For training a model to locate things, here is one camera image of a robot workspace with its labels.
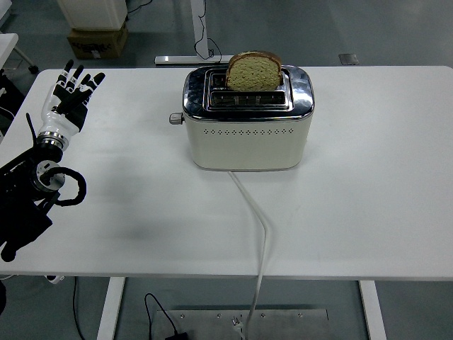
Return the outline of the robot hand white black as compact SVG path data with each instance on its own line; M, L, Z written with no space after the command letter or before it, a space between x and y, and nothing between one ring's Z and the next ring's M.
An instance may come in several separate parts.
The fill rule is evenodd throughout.
M55 132L68 139L80 132L84 126L88 103L104 80L105 74L83 74L82 65L72 71L73 66L74 61L71 59L47 95L41 112L41 133Z

